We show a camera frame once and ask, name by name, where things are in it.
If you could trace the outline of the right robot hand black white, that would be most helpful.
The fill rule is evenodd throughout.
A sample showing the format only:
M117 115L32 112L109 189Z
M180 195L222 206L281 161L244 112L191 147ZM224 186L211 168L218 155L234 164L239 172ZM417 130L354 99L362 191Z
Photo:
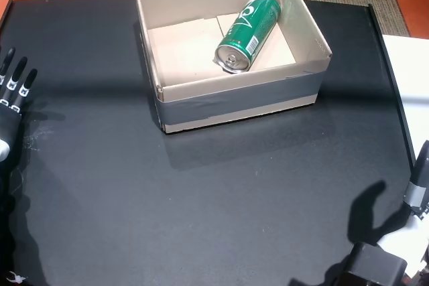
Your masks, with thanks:
M405 274L413 277L428 261L428 142L425 141L414 164L404 192L404 204L411 214L403 227L379 239L377 245L385 252L407 263Z

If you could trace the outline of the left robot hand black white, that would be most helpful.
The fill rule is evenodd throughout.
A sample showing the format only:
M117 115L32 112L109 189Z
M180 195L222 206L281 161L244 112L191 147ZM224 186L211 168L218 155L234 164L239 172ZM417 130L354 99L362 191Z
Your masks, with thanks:
M7 71L15 55L15 48L7 52L1 64L1 162L5 161L15 143L19 125L21 123L21 112L26 101L38 70L33 68L23 79L19 86L23 71L27 65L27 57L20 59L13 74L7 78Z

